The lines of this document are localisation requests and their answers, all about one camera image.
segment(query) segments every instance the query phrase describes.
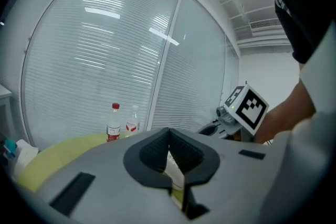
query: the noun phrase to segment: plastic bottle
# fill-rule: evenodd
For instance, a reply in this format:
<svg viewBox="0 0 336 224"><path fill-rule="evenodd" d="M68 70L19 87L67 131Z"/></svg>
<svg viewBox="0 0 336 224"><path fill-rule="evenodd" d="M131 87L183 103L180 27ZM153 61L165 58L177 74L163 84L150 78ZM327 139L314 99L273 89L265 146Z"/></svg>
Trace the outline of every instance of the plastic bottle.
<svg viewBox="0 0 336 224"><path fill-rule="evenodd" d="M109 115L106 133L107 142L118 140L120 137L120 104L114 103L112 105L112 111Z"/></svg>
<svg viewBox="0 0 336 224"><path fill-rule="evenodd" d="M137 105L133 106L132 114L127 118L126 121L126 137L137 134L140 129L140 121L138 118L138 109Z"/></svg>

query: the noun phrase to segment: white wall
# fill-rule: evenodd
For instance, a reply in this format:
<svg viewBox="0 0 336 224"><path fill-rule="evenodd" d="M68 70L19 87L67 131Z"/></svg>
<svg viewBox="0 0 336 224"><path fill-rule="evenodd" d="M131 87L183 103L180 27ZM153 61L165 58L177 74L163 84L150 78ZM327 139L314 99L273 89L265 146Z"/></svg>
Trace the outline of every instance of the white wall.
<svg viewBox="0 0 336 224"><path fill-rule="evenodd" d="M299 81L299 65L292 53L251 54L240 58L239 85L245 81L269 103L284 101Z"/></svg>

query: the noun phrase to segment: yellow cloth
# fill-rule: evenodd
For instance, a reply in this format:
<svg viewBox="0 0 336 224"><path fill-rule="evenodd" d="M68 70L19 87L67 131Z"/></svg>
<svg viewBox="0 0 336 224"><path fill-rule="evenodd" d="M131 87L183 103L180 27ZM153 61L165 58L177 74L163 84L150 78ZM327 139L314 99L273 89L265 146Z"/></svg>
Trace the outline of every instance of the yellow cloth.
<svg viewBox="0 0 336 224"><path fill-rule="evenodd" d="M46 179L86 151L106 143L106 134L76 137L55 144L39 153L19 176L18 183L35 192ZM182 203L183 192L173 190L173 195Z"/></svg>

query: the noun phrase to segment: man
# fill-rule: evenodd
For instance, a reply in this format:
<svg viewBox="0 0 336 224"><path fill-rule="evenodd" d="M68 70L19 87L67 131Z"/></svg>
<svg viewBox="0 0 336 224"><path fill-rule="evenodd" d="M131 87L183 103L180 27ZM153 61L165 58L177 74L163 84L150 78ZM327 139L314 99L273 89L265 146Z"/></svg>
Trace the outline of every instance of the man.
<svg viewBox="0 0 336 224"><path fill-rule="evenodd" d="M275 0L276 13L292 44L300 69L308 61L334 18L332 0ZM314 105L300 80L283 103L267 113L256 134L264 143L315 113Z"/></svg>

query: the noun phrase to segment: bottle label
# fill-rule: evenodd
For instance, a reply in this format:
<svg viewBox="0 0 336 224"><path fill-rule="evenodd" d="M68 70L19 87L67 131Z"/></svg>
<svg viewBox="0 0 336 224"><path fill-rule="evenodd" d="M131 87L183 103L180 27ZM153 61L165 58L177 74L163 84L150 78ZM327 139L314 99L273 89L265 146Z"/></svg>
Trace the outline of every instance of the bottle label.
<svg viewBox="0 0 336 224"><path fill-rule="evenodd" d="M120 137L120 127L111 128L107 126L106 133L107 133L107 142L118 140Z"/></svg>
<svg viewBox="0 0 336 224"><path fill-rule="evenodd" d="M130 132L136 132L137 131L137 126L133 123L127 122L126 123L126 130Z"/></svg>

